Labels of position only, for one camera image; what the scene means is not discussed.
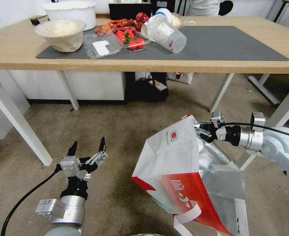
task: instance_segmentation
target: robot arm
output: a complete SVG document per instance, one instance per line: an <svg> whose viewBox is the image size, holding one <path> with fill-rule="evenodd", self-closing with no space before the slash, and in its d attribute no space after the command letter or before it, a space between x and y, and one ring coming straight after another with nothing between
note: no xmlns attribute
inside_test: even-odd
<svg viewBox="0 0 289 236"><path fill-rule="evenodd" d="M266 122L261 112L253 112L250 124L252 126L241 127L239 125L227 126L220 111L212 113L211 121L201 122L195 125L197 135L210 143L214 140L230 142L233 146L242 146L246 152L256 156L262 156L270 161L278 163L289 177L289 133L287 127L275 127L282 133L267 130L262 127Z"/></svg>
<svg viewBox="0 0 289 236"><path fill-rule="evenodd" d="M99 152L92 157L76 158L77 142L69 149L60 162L60 169L68 178L68 186L62 191L60 199L43 199L35 210L39 216L47 217L57 227L45 236L76 235L80 236L85 218L85 201L88 198L87 182L91 172L95 171L107 158L104 137L101 139Z"/></svg>

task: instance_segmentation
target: white bowl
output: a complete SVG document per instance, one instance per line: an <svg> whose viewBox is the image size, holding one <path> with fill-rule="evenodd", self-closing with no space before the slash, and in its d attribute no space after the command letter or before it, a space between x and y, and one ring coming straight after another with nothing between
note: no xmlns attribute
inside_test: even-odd
<svg viewBox="0 0 289 236"><path fill-rule="evenodd" d="M35 32L56 50L74 52L82 45L85 26L81 20L47 21L37 25Z"/></svg>
<svg viewBox="0 0 289 236"><path fill-rule="evenodd" d="M90 30L96 25L95 2L66 1L48 3L42 6L50 20L83 20L84 30Z"/></svg>

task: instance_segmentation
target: bag handle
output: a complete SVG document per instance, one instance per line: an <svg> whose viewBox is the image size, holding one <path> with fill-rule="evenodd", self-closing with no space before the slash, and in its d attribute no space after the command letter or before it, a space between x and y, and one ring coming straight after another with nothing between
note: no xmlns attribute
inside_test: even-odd
<svg viewBox="0 0 289 236"><path fill-rule="evenodd" d="M197 202L190 201L190 203L193 206L192 209L181 215L174 216L174 223L173 223L174 229L176 229L182 236L193 236L192 233L183 224L189 221L193 221L194 219L196 219L198 216L201 215L201 209L198 206ZM217 231L217 234L218 236L222 236L222 234L219 231Z"/></svg>

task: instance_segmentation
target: tomato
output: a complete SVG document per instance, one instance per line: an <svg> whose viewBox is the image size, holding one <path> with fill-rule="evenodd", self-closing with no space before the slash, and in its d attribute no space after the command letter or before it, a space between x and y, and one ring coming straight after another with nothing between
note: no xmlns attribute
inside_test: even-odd
<svg viewBox="0 0 289 236"><path fill-rule="evenodd" d="M119 37L121 35L124 35L124 33L121 30L119 30L119 31L117 31L116 35Z"/></svg>
<svg viewBox="0 0 289 236"><path fill-rule="evenodd" d="M142 49L142 48L144 47L144 45L145 45L144 39L138 39L138 40L136 41L136 43L137 43L137 44L140 44L140 45L137 46L139 49Z"/></svg>
<svg viewBox="0 0 289 236"><path fill-rule="evenodd" d="M124 32L124 35L126 36L126 38L131 38L131 39L134 39L135 38L135 36L134 36L134 34L132 33L132 31L130 30L126 30L125 32Z"/></svg>
<svg viewBox="0 0 289 236"><path fill-rule="evenodd" d="M126 39L125 35L121 34L121 35L118 35L117 37L118 37L119 41L121 41L122 43L124 43L124 41L125 41L125 39Z"/></svg>
<svg viewBox="0 0 289 236"><path fill-rule="evenodd" d="M134 38L135 38L135 36L134 36L134 34L133 34L133 33L130 33L128 36L129 36L130 38L132 38L132 39L134 39Z"/></svg>
<svg viewBox="0 0 289 236"><path fill-rule="evenodd" d="M135 50L136 48L137 48L137 46L135 46L137 43L136 43L136 41L131 41L130 43L129 43L129 48L130 48L130 50Z"/></svg>
<svg viewBox="0 0 289 236"><path fill-rule="evenodd" d="M125 29L125 32L124 33L126 33L127 31L129 31L130 33L132 33L132 30L131 29Z"/></svg>

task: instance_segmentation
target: gray desk mat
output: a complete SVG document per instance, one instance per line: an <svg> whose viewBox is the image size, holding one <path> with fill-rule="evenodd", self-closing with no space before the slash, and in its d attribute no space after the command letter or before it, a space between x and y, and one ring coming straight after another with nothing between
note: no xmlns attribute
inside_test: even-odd
<svg viewBox="0 0 289 236"><path fill-rule="evenodd" d="M146 50L119 53L101 59L118 60L205 60L205 61L288 61L289 59L234 26L186 26L181 32L187 37L185 48L172 53L158 43ZM94 33L94 29L84 34ZM89 59L82 46L76 52L63 53L51 46L37 58Z"/></svg>

